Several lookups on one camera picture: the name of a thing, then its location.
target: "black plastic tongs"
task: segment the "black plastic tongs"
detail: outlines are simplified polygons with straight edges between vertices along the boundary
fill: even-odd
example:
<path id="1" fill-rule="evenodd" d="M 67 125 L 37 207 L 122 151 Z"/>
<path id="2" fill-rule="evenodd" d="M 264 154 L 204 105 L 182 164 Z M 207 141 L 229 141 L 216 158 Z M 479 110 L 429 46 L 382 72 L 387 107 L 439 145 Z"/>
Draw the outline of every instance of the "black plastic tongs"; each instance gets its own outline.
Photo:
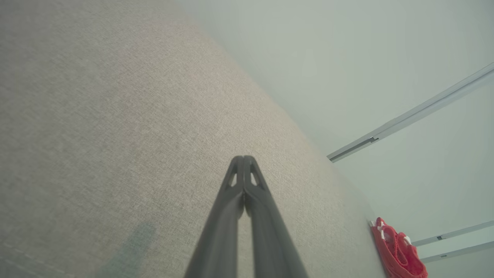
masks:
<path id="1" fill-rule="evenodd" d="M 237 277 L 237 221 L 244 204 L 252 219 L 255 277 L 306 278 L 280 212 L 251 156 L 232 159 L 185 278 Z"/>

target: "beige fabric surface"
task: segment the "beige fabric surface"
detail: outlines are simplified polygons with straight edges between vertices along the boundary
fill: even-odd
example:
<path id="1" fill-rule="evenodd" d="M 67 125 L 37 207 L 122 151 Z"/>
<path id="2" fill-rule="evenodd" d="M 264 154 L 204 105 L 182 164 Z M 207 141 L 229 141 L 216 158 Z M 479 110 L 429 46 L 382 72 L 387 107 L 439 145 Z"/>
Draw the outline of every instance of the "beige fabric surface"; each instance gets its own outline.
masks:
<path id="1" fill-rule="evenodd" d="M 0 277 L 181 277 L 241 154 L 310 277 L 383 276 L 365 200 L 174 3 L 4 0 L 0 32 Z"/>

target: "red cloth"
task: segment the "red cloth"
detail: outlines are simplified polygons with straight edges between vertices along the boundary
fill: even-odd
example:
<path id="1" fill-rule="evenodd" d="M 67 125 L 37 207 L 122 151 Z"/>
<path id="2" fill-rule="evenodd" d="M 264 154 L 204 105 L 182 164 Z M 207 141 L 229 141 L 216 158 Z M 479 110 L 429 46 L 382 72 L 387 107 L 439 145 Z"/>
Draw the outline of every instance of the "red cloth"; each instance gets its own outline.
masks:
<path id="1" fill-rule="evenodd" d="M 371 229 L 388 277 L 427 278 L 427 270 L 418 258 L 417 248 L 408 244 L 404 233 L 396 233 L 380 217 L 376 220 L 376 227 Z"/>

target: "gray fabric texture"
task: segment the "gray fabric texture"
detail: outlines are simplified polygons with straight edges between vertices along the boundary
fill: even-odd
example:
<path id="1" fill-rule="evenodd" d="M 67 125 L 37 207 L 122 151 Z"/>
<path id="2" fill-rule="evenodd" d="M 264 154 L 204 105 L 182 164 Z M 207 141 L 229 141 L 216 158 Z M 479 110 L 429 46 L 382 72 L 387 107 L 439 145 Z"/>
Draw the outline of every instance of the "gray fabric texture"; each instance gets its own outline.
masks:
<path id="1" fill-rule="evenodd" d="M 183 276 L 242 154 L 310 277 L 384 276 L 365 199 L 174 3 L 0 5 L 0 277 Z"/>

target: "red fabric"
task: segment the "red fabric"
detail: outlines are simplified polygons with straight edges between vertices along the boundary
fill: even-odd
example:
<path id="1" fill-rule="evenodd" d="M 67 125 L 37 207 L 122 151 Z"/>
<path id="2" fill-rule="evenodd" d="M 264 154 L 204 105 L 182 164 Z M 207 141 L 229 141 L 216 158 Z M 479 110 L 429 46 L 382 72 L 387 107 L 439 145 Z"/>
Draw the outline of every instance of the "red fabric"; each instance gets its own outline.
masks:
<path id="1" fill-rule="evenodd" d="M 376 220 L 376 227 L 371 227 L 375 243 L 381 260 L 390 278 L 427 278 L 425 265 L 417 255 L 417 248 L 408 245 L 404 233 L 396 233 L 393 227 L 386 225 L 380 217 Z"/>

